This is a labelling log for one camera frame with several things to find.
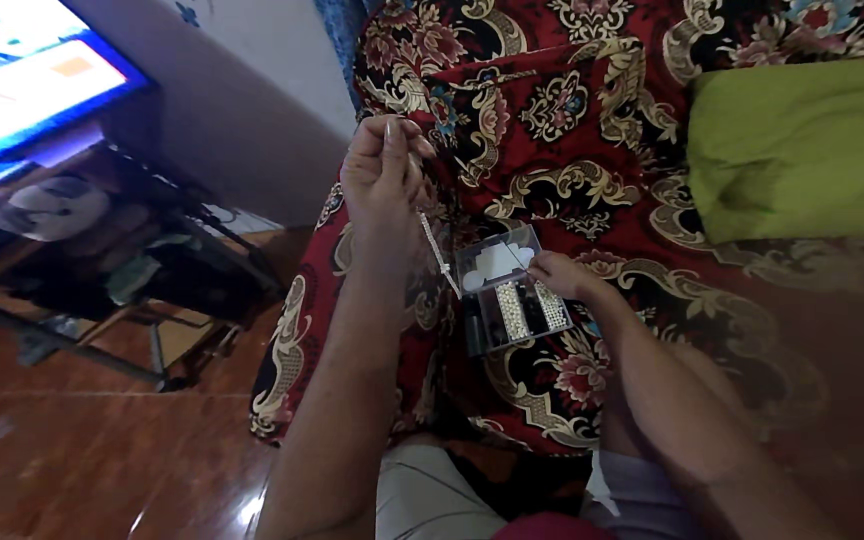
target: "white wall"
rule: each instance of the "white wall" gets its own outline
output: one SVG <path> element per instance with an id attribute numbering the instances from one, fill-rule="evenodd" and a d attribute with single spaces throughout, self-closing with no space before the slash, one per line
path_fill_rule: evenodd
<path id="1" fill-rule="evenodd" d="M 175 0 L 159 0 L 180 17 Z M 355 110 L 312 0 L 181 0 L 200 30 L 342 137 Z"/>
<path id="2" fill-rule="evenodd" d="M 175 2 L 63 1 L 161 84 L 160 117 L 139 119 L 158 124 L 147 150 L 228 204 L 315 222 L 355 125 L 311 0 L 184 1 L 199 28 Z"/>

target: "tv screen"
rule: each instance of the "tv screen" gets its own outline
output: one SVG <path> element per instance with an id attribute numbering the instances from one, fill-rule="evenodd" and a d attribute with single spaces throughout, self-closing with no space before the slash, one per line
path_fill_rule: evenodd
<path id="1" fill-rule="evenodd" d="M 0 0 L 0 156 L 149 84 L 59 0 Z"/>

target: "clear plastic organizer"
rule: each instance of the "clear plastic organizer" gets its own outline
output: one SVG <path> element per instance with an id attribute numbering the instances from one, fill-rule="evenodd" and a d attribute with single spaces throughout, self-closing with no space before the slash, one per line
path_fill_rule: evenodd
<path id="1" fill-rule="evenodd" d="M 471 355 L 572 327 L 563 299 L 525 271 L 540 251 L 528 225 L 456 253 Z"/>

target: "green pillow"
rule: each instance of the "green pillow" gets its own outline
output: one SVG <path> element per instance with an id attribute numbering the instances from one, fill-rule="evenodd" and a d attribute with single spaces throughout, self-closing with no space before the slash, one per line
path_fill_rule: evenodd
<path id="1" fill-rule="evenodd" d="M 864 236 L 864 58 L 703 74 L 687 153 L 712 242 Z"/>

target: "sofa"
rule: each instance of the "sofa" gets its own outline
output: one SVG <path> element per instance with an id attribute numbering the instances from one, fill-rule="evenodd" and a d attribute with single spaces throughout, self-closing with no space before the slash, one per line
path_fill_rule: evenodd
<path id="1" fill-rule="evenodd" d="M 444 252 L 531 224 L 543 249 L 613 284 L 659 339 L 713 358 L 769 430 L 829 399 L 796 342 L 811 323 L 781 306 L 821 313 L 830 293 L 864 294 L 864 237 L 710 243 L 687 185 L 690 82 L 854 58 L 854 0 L 389 0 L 358 39 L 353 78 L 362 116 L 409 117 L 436 146 L 424 172 Z M 256 378 L 259 438 L 286 436 L 352 264 L 336 183 Z M 612 364 L 590 314 L 569 311 L 566 331 L 469 358 L 461 304 L 429 250 L 407 291 L 393 439 L 458 418 L 489 445 L 595 449 Z"/>

